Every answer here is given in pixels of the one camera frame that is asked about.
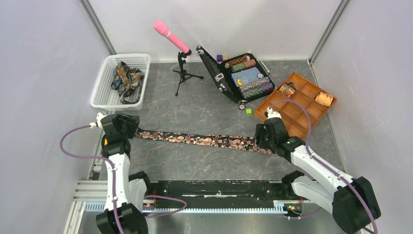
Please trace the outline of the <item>black floral tie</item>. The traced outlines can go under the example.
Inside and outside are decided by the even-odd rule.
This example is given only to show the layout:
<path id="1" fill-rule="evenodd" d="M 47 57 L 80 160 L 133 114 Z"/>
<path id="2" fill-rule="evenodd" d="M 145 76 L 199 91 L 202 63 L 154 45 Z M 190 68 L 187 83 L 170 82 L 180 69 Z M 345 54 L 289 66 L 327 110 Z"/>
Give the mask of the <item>black floral tie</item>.
<path id="1" fill-rule="evenodd" d="M 135 136 L 142 139 L 162 142 L 229 148 L 234 150 L 258 152 L 267 155 L 275 154 L 275 152 L 269 149 L 255 146 L 254 138 L 246 136 L 186 134 L 143 130 L 140 128 L 136 130 Z"/>

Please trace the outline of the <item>orange compartment tray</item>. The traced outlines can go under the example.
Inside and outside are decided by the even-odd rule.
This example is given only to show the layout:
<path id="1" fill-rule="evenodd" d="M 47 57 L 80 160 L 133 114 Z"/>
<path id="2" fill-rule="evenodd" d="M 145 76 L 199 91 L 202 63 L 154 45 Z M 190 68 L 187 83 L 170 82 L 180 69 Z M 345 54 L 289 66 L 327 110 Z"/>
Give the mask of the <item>orange compartment tray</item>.
<path id="1" fill-rule="evenodd" d="M 291 98 L 287 98 L 278 90 L 289 81 L 295 82 L 297 88 Z M 329 108 L 320 105 L 315 101 L 320 91 L 329 93 L 297 72 L 293 72 L 255 109 L 254 116 L 264 121 L 266 119 L 264 113 L 267 107 L 270 107 L 281 114 L 289 135 L 305 139 L 308 132 L 315 128 L 337 100 L 334 96 L 334 101 Z"/>

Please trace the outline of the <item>white plastic basket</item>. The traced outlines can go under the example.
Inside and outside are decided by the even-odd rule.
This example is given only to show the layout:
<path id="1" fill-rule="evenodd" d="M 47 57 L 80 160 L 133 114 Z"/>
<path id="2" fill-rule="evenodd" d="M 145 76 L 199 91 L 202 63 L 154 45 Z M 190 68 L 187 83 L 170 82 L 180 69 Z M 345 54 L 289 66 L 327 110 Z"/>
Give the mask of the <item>white plastic basket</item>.
<path id="1" fill-rule="evenodd" d="M 123 104 L 117 90 L 111 88 L 116 66 L 124 62 L 130 68 L 143 73 L 141 86 L 135 93 L 126 98 L 130 104 Z M 149 78 L 151 57 L 148 54 L 117 54 L 106 57 L 96 79 L 90 105 L 106 111 L 139 111 L 142 109 L 147 80 Z"/>

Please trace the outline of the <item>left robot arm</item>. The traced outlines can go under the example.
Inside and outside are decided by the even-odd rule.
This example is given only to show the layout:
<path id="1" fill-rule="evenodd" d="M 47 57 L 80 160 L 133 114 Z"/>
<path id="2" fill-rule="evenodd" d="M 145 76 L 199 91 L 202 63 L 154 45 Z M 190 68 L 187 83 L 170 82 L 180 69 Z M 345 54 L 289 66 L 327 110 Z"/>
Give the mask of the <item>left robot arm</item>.
<path id="1" fill-rule="evenodd" d="M 131 144 L 140 119 L 122 113 L 98 113 L 96 126 L 104 131 L 102 157 L 108 169 L 108 192 L 104 211 L 96 216 L 102 234 L 147 234 L 143 200 L 152 195 L 153 185 L 141 171 L 129 175 Z"/>

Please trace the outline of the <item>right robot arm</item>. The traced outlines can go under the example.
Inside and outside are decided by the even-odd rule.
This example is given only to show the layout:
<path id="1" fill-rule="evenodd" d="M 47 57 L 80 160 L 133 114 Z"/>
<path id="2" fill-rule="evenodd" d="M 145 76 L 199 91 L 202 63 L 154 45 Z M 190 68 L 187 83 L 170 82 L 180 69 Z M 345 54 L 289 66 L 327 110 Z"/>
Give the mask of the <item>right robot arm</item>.
<path id="1" fill-rule="evenodd" d="M 257 124 L 254 145 L 269 150 L 303 169 L 291 173 L 281 186 L 288 199 L 307 198 L 329 212 L 347 234 L 354 234 L 381 217 L 381 210 L 369 180 L 354 178 L 317 155 L 297 136 L 290 136 L 279 117 Z"/>

